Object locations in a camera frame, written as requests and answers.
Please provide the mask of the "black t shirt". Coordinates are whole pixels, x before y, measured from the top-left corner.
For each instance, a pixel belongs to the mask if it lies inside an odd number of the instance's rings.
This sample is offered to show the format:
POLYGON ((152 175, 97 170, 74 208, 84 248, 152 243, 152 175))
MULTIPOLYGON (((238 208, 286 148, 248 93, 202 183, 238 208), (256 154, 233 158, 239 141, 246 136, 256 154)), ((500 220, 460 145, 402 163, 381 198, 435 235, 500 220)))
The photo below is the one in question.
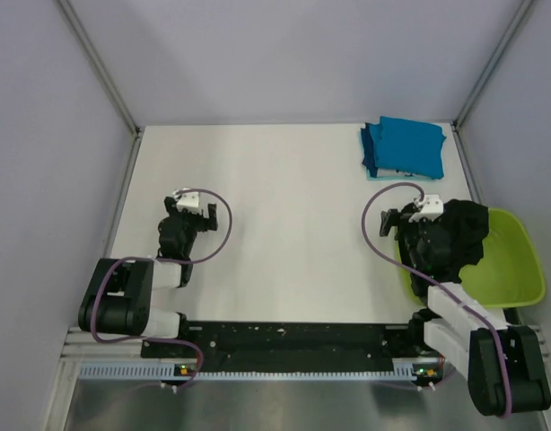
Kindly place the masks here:
POLYGON ((451 199, 444 204, 440 226, 450 235, 450 257, 436 279, 460 284, 460 271, 466 266, 476 266, 484 257, 489 208, 470 200, 451 199))

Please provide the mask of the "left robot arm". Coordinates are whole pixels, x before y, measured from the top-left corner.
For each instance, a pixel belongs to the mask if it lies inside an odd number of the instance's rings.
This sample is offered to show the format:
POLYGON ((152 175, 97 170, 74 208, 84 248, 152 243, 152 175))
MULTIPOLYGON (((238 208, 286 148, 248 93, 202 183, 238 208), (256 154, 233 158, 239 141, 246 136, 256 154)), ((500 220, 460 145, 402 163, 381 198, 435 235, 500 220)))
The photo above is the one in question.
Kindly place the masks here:
POLYGON ((190 260, 199 233, 216 231, 217 205, 207 210, 200 206, 200 194, 175 193, 164 199, 167 216, 158 224, 157 257, 146 261, 127 261, 109 276, 97 310, 93 309, 101 282, 115 259, 100 259, 92 274, 78 312, 78 325, 89 331, 96 322, 99 333, 122 337, 161 338, 162 347, 173 356, 182 356, 191 348, 192 336, 187 318, 181 312, 168 312, 152 305, 153 292, 188 285, 193 266, 190 260))

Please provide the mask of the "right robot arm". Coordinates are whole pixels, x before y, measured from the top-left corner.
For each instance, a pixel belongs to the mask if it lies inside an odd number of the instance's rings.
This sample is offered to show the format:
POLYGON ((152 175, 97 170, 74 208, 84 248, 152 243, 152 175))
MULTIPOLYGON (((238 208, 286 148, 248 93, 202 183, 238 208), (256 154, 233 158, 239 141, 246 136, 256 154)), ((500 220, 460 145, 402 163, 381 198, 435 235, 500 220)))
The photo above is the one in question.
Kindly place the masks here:
POLYGON ((391 261, 423 305, 409 348, 441 354, 466 380, 478 412, 500 417, 549 409, 551 391, 537 333, 488 310, 538 272, 519 267, 508 242, 494 238, 495 219, 478 203, 431 195, 382 212, 379 235, 394 237, 391 261))

